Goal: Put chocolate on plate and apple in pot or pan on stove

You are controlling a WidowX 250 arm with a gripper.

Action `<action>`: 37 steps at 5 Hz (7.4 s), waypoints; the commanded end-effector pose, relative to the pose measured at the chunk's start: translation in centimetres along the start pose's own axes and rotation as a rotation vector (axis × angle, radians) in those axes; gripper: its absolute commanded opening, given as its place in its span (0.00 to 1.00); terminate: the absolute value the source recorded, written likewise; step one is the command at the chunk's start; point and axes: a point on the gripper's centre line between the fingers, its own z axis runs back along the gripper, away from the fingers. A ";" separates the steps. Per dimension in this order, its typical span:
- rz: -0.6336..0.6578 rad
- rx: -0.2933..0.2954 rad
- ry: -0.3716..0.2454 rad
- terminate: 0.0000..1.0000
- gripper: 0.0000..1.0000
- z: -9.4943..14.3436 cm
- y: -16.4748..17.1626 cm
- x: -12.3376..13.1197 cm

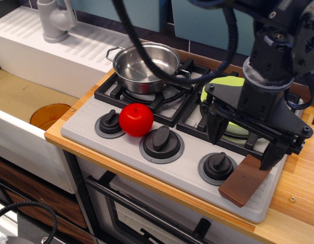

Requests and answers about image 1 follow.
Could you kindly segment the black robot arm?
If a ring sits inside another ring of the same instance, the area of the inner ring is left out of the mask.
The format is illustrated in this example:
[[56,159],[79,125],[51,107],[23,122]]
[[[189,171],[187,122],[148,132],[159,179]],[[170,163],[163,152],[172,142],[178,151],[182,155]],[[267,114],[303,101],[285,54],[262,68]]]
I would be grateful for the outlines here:
[[244,62],[244,82],[224,84],[224,78],[205,85],[208,137],[217,143],[229,122],[269,141],[261,170],[274,167],[284,155],[298,154],[312,129],[298,116],[311,101],[289,101],[289,89],[304,77],[314,98],[314,1],[194,1],[206,9],[222,8],[235,23],[233,10],[254,19],[255,41]]

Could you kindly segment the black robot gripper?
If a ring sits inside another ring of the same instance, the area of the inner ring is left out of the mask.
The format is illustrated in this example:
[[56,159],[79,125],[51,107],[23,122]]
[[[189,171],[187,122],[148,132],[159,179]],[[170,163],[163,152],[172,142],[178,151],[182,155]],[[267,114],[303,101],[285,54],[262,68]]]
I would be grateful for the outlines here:
[[215,88],[209,82],[224,77],[220,66],[207,75],[205,99],[208,106],[207,131],[212,144],[217,144],[224,135],[229,122],[261,135],[271,141],[266,147],[260,170],[272,169],[286,154],[291,145],[304,147],[313,130],[294,111],[308,108],[312,102],[294,103],[289,100],[294,77],[280,68],[274,76],[266,77],[255,65],[246,60],[243,65],[244,85],[240,91],[237,108],[231,107],[211,92]]

